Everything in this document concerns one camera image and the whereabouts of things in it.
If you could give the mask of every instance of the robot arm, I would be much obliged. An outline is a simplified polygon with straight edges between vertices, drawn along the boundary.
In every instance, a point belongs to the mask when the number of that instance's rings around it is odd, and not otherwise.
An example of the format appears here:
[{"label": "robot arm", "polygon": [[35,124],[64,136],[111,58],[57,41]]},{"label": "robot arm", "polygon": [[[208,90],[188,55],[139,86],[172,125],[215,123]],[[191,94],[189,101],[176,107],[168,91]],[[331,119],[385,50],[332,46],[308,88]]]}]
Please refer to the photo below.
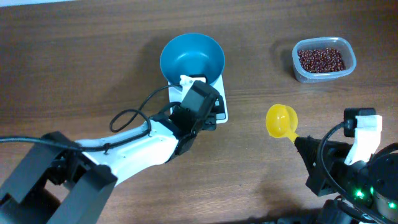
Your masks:
[{"label": "robot arm", "polygon": [[[95,223],[116,185],[183,154],[201,130],[216,129],[216,101],[223,99],[206,83],[190,84],[181,103],[167,105],[138,128],[75,142],[61,133],[43,136],[74,149],[115,147],[88,152],[35,144],[0,188],[1,222]],[[173,113],[164,114],[171,107]],[[145,130],[150,132],[142,136]],[[44,188],[48,180],[70,190],[62,203]]]},{"label": "robot arm", "polygon": [[[346,137],[355,138],[353,145],[328,141],[337,127],[344,128]],[[344,123],[322,140],[295,140],[309,174],[305,185],[319,197],[338,192],[354,206],[342,200],[328,200],[317,217],[318,223],[397,223],[398,154],[392,152],[398,147],[391,144],[375,154],[380,132],[381,116],[376,115],[375,109],[350,108],[345,109]]]}]

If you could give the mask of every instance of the blue bowl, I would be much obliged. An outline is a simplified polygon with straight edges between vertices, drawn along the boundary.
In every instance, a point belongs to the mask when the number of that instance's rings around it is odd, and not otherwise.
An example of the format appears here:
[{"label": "blue bowl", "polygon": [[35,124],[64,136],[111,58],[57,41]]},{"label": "blue bowl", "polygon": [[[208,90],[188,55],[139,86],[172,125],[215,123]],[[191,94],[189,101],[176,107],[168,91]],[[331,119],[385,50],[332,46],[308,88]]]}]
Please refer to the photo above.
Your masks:
[{"label": "blue bowl", "polygon": [[223,49],[204,34],[180,35],[172,39],[160,55],[160,69],[171,84],[180,83],[180,75],[199,74],[213,84],[223,73],[224,66]]}]

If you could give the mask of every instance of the plastic container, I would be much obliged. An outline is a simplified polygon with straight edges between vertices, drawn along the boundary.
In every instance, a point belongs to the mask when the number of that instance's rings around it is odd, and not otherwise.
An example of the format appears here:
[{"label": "plastic container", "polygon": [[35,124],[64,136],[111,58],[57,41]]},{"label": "plastic container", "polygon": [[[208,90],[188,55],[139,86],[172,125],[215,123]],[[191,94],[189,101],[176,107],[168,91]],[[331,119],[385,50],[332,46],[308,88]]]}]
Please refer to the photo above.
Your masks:
[{"label": "plastic container", "polygon": [[[346,70],[339,72],[329,72],[329,73],[310,73],[304,70],[299,61],[299,50],[313,50],[313,49],[325,49],[334,48],[341,53],[341,58],[344,61]],[[296,44],[293,48],[293,69],[296,79],[300,83],[318,83],[334,80],[339,77],[349,75],[356,66],[356,59],[347,40],[341,37],[320,37],[302,40]]]}]

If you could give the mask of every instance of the wooden table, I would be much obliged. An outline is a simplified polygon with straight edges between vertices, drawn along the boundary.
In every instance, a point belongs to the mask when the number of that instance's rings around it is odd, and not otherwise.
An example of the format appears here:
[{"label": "wooden table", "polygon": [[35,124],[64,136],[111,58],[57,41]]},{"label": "wooden table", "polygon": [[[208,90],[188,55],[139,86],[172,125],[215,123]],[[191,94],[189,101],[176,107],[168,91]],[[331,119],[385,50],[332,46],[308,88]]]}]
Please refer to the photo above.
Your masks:
[{"label": "wooden table", "polygon": [[[229,121],[192,149],[117,186],[98,223],[223,223],[320,208],[287,139],[264,126],[274,103],[292,106],[297,132],[321,138],[348,107],[383,116],[380,148],[398,133],[398,13],[391,1],[78,1],[0,9],[0,135],[109,136],[109,120],[166,84],[160,53],[173,37],[212,36],[226,55]],[[358,61],[348,77],[301,84],[292,48],[338,36]],[[146,114],[168,102],[155,97]],[[335,139],[352,142],[339,133]],[[0,182],[31,145],[0,148]],[[59,196],[66,190],[49,187]]]}]

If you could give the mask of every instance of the kidney beans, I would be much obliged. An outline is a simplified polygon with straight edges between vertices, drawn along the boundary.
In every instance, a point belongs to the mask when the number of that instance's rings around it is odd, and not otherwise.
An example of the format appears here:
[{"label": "kidney beans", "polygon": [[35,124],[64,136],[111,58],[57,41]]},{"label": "kidney beans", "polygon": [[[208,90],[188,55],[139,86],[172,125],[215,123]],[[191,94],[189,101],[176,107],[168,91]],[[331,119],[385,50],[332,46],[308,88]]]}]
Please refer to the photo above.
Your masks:
[{"label": "kidney beans", "polygon": [[327,73],[345,70],[344,61],[338,50],[333,48],[299,50],[301,66],[310,73]]}]

